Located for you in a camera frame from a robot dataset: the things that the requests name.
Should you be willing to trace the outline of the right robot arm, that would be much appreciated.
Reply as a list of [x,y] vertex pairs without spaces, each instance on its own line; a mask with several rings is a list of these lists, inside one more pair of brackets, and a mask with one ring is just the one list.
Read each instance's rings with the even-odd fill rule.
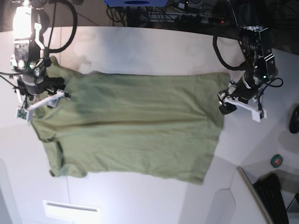
[[[45,104],[55,108],[60,98],[70,98],[70,95],[64,92],[64,79],[49,77],[47,68],[51,66],[50,55],[66,50],[75,37],[78,26],[76,9],[67,0],[18,0],[16,3],[18,7],[13,19],[14,53],[10,61],[14,73],[10,78],[16,81],[15,91],[22,108],[29,107],[28,101],[36,104],[44,92],[48,94]],[[43,34],[48,27],[54,27],[44,10],[47,3],[65,5],[73,17],[71,35],[66,44],[58,49],[51,49],[49,44],[44,44]]]

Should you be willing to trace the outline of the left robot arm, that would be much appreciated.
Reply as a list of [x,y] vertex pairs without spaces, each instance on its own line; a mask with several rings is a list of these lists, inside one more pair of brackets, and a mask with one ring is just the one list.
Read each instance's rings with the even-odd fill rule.
[[222,58],[217,41],[213,37],[213,48],[220,63],[231,71],[244,71],[238,82],[230,81],[229,87],[218,92],[219,110],[227,115],[238,106],[249,109],[248,102],[257,102],[252,111],[265,117],[262,96],[267,87],[278,80],[275,56],[272,53],[267,8],[264,0],[230,0],[232,17],[238,27],[238,43],[245,61],[239,66],[228,65]]

